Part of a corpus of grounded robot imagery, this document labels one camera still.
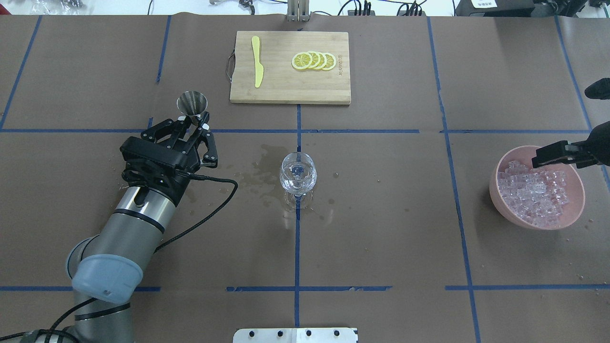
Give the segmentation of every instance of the wine glass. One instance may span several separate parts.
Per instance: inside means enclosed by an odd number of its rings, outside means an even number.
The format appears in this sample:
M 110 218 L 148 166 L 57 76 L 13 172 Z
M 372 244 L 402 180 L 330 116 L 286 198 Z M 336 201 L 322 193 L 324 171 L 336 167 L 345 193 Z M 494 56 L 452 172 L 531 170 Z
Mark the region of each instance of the wine glass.
M 314 160 L 308 154 L 290 153 L 282 161 L 279 180 L 286 191 L 288 204 L 294 208 L 306 208 L 309 205 L 316 179 Z

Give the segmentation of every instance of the wooden cutting board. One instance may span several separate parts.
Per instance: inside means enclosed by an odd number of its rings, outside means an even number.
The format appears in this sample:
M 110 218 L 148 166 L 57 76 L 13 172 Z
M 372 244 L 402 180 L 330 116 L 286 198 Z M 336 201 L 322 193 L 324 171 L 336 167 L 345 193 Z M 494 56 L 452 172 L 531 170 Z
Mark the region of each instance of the wooden cutting board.
M 252 36 L 260 37 L 260 62 L 265 68 L 254 87 Z M 292 57 L 303 51 L 330 52 L 337 65 L 329 71 L 296 70 Z M 347 32 L 238 31 L 232 103 L 342 104 L 351 102 L 350 43 Z

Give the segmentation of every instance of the black cable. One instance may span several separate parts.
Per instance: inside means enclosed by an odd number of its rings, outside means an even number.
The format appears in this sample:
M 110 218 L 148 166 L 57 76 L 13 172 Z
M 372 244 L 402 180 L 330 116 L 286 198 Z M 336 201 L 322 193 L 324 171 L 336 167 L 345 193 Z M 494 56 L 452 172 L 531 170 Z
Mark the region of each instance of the black cable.
M 26 333 L 27 332 L 20 332 L 20 333 L 10 334 L 8 336 L 0 337 L 0 341 L 8 341 L 9 339 L 23 337 Z M 78 338 L 76 338 L 73 335 L 67 333 L 65 331 L 65 329 L 64 330 L 46 330 L 46 329 L 40 329 L 40 330 L 38 330 L 38 337 L 40 337 L 41 334 L 54 334 L 56 336 L 67 338 L 67 339 L 71 340 L 74 343 L 80 343 Z
M 219 178 L 214 178 L 212 176 L 185 173 L 183 171 L 178 171 L 177 174 L 181 175 L 181 176 L 185 176 L 191 180 L 197 180 L 197 181 L 208 181 L 209 180 L 209 181 L 214 181 L 214 182 L 230 183 L 233 185 L 233 190 L 231 191 L 231 194 L 229 194 L 227 199 L 223 203 L 221 203 L 219 207 L 217 207 L 214 211 L 212 211 L 212 213 L 210 213 L 207 217 L 203 218 L 199 223 L 191 226 L 190 228 L 188 228 L 188 229 L 184 230 L 182 233 L 174 236 L 172 239 L 168 240 L 167 242 L 159 245 L 154 250 L 155 253 L 158 252 L 159 250 L 165 248 L 169 244 L 175 242 L 176 240 L 182 238 L 183 236 L 185 236 L 189 232 L 193 231 L 194 229 L 197 229 L 197 227 L 199 227 L 199 225 L 207 222 L 208 219 L 212 218 L 218 211 L 220 211 L 225 205 L 227 205 L 229 203 L 229 201 L 231 200 L 231 198 L 233 198 L 233 195 L 235 195 L 235 192 L 237 191 L 237 188 L 238 188 L 237 181 L 231 180 L 231 179 L 219 179 Z
M 26 334 L 26 332 L 13 333 L 13 334 L 10 334 L 10 335 L 8 335 L 8 336 L 0 337 L 0 341 L 8 341 L 9 339 L 13 339 L 13 338 L 21 337 L 21 336 L 23 336 L 24 334 Z
M 93 303 L 96 300 L 97 300 L 96 298 L 89 298 L 89 299 L 83 301 L 82 303 L 72 307 L 71 309 L 67 310 L 64 314 L 62 314 L 49 328 L 49 330 L 48 330 L 49 333 L 47 333 L 46 337 L 45 337 L 45 343 L 49 343 L 51 341 L 50 331 L 56 331 L 55 329 L 59 326 L 59 324 L 61 324 L 64 319 L 68 318 L 68 316 L 70 314 L 72 314 L 72 312 L 75 312 L 77 309 L 83 308 L 83 307 L 89 305 L 90 303 Z
M 339 10 L 339 13 L 337 15 L 341 15 L 341 12 L 343 11 L 343 9 L 345 8 L 345 6 L 347 6 L 347 4 L 349 4 L 350 2 L 354 2 L 354 5 L 356 6 L 356 9 L 354 10 L 354 12 L 356 13 L 358 11 L 358 6 L 360 7 L 360 9 L 362 9 L 362 3 L 360 2 L 360 0 L 347 0 L 343 6 L 341 6 L 341 9 Z
M 42 329 L 42 330 L 39 330 L 38 333 L 39 334 L 46 334 L 49 339 L 50 339 L 49 335 L 50 334 L 51 335 L 54 334 L 56 336 L 60 336 L 60 337 L 63 337 L 63 338 L 68 338 L 69 340 L 71 340 L 74 343 L 80 343 L 78 338 L 76 338 L 73 335 L 67 333 L 66 331 L 62 331 L 62 330 L 44 330 L 44 329 Z
M 404 2 L 402 5 L 400 5 L 400 7 L 398 8 L 398 10 L 396 11 L 396 16 L 399 16 L 399 15 L 400 15 L 400 10 L 401 10 L 401 9 L 403 9 L 403 6 L 406 6 L 406 7 L 407 7 L 406 12 L 408 12 L 408 11 L 409 11 L 409 4 L 407 4 L 407 3 L 405 3 L 405 2 Z

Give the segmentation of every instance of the metal jigger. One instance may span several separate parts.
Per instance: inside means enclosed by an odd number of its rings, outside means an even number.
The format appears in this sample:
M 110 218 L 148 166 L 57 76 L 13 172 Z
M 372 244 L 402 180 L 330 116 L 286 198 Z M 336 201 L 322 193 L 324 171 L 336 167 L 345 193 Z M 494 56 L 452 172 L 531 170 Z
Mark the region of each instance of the metal jigger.
M 206 96 L 196 90 L 189 90 L 184 92 L 178 100 L 176 100 L 176 106 L 178 110 L 186 116 L 188 116 L 193 125 L 199 126 L 200 122 L 207 122 L 207 118 L 201 118 L 207 109 Z

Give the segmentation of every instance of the lemon slice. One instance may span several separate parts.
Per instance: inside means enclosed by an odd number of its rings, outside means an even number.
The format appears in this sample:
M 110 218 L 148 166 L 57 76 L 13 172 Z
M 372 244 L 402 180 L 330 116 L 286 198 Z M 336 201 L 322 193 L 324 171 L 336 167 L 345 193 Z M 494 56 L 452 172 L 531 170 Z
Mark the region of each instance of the lemon slice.
M 324 58 L 326 59 L 326 64 L 324 65 L 324 67 L 322 67 L 322 70 L 331 70 L 335 67 L 335 65 L 337 64 L 337 58 L 335 57 L 335 55 L 328 53 L 328 52 L 324 52 L 323 53 Z
M 313 61 L 313 57 L 308 52 L 299 52 L 292 57 L 292 67 L 296 70 L 307 69 Z
M 312 65 L 311 67 L 309 67 L 310 69 L 315 69 L 315 70 L 320 70 L 322 68 L 324 68 L 326 66 L 326 53 L 325 52 L 318 52 L 318 55 L 320 55 L 320 61 L 318 62 L 318 64 L 316 65 Z
M 308 51 L 307 53 L 311 55 L 312 59 L 311 65 L 307 69 L 314 69 L 322 61 L 322 53 L 317 51 Z

